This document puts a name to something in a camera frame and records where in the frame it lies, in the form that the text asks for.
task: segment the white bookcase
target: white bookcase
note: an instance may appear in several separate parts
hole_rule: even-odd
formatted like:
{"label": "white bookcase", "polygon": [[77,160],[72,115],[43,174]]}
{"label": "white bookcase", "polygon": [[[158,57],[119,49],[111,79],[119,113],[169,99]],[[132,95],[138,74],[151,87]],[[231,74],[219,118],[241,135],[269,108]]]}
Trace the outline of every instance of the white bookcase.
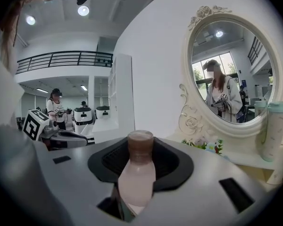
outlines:
{"label": "white bookcase", "polygon": [[131,56],[118,54],[108,77],[110,117],[95,121],[95,143],[126,137],[134,131]]}

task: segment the tree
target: tree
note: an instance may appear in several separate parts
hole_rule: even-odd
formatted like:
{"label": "tree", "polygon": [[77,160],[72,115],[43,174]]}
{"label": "tree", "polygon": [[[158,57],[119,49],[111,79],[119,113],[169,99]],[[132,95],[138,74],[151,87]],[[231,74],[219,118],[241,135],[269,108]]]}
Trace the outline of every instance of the tree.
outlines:
{"label": "tree", "polygon": [[229,73],[237,73],[236,67],[235,67],[235,65],[233,64],[233,62],[227,63],[227,66],[230,68]]}
{"label": "tree", "polygon": [[[200,73],[200,71],[198,69],[194,69],[194,75],[195,75],[196,81],[200,81],[200,80],[204,79],[202,74]],[[197,87],[198,87],[198,89],[205,89],[206,84],[198,84]]]}

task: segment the gray jacket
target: gray jacket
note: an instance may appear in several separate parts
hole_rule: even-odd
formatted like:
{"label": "gray jacket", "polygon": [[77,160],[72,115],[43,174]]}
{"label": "gray jacket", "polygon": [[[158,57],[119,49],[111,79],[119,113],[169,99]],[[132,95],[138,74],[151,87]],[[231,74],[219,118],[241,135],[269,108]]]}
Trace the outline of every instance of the gray jacket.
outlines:
{"label": "gray jacket", "polygon": [[[206,98],[206,103],[212,109],[213,112],[218,114],[218,110],[211,105],[215,102],[212,97],[213,87],[212,84],[208,87],[208,94]],[[228,122],[237,122],[236,114],[240,111],[242,107],[242,101],[240,97],[239,90],[237,85],[232,77],[226,76],[225,77],[225,84],[223,86],[223,94],[226,94],[228,97],[228,104],[230,106],[227,112],[222,112],[222,118]]]}

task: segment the oval mirror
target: oval mirror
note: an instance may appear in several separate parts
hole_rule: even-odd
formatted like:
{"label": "oval mirror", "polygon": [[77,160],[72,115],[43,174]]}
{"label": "oval mirror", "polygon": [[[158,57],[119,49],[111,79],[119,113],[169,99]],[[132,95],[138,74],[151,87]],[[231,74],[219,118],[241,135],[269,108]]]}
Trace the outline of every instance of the oval mirror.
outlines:
{"label": "oval mirror", "polygon": [[245,27],[218,21],[200,30],[192,71],[203,100],[224,120],[246,123],[265,111],[273,87],[271,62],[264,45]]}

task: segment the brown bottle cap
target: brown bottle cap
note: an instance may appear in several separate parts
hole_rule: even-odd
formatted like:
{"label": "brown bottle cap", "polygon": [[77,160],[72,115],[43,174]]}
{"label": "brown bottle cap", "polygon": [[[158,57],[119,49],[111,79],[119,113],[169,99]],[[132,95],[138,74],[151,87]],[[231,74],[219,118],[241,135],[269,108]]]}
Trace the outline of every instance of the brown bottle cap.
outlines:
{"label": "brown bottle cap", "polygon": [[128,134],[130,160],[147,162],[152,160],[154,136],[146,130],[136,130]]}

